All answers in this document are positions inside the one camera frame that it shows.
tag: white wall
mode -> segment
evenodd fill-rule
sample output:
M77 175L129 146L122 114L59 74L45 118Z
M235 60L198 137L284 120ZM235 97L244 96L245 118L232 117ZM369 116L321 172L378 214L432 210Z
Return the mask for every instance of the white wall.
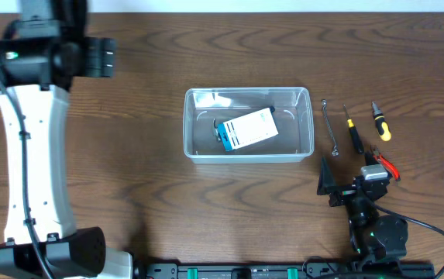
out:
M91 12L444 12L444 0L88 1ZM17 5L18 0L0 0L0 12L17 12Z

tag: green clip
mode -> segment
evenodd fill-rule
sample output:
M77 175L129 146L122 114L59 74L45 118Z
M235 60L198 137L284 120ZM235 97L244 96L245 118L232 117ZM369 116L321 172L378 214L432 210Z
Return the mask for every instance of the green clip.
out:
M188 268L188 279L198 279L197 268Z
M288 268L287 269L287 278L288 279L298 279L298 269L297 268Z

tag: pliers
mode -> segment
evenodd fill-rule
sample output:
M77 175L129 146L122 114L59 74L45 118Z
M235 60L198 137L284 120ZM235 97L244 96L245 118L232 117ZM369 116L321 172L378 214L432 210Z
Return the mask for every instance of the pliers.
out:
M401 180L401 175L399 174L399 170L387 159L382 156L377 146L370 146L371 153L373 154L373 158L381 164L385 169L392 174L396 181Z

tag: yellow and black screwdriver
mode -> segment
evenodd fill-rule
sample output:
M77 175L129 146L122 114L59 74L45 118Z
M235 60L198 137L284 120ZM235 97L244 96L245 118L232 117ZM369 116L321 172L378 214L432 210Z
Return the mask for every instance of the yellow and black screwdriver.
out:
M342 105L344 106L344 112L346 113L347 125L349 126L349 133L351 134L351 139L353 140L354 149L356 150L356 152L358 154L363 154L364 147L363 147L363 143L361 142L361 138L358 133L358 130L354 126L353 121L351 120L351 118L349 117L349 114L347 113L346 105L344 105L344 104L342 104Z
M385 122L384 114L375 102L371 102L371 107L373 108L373 119L375 119L378 136L380 136L383 141L391 140L391 131L389 130L389 125Z

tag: silver wrench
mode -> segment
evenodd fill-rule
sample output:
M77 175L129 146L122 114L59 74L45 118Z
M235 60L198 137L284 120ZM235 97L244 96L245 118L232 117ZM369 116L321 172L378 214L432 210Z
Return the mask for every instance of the silver wrench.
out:
M329 128L329 134L330 134L330 137L332 138L332 141L334 144L334 146L332 148L332 156L338 156L339 150L337 149L336 138L333 137L332 127L330 127L329 117L327 116L327 100L323 99L322 105L323 105L323 117L325 117L325 122L327 123L327 127Z

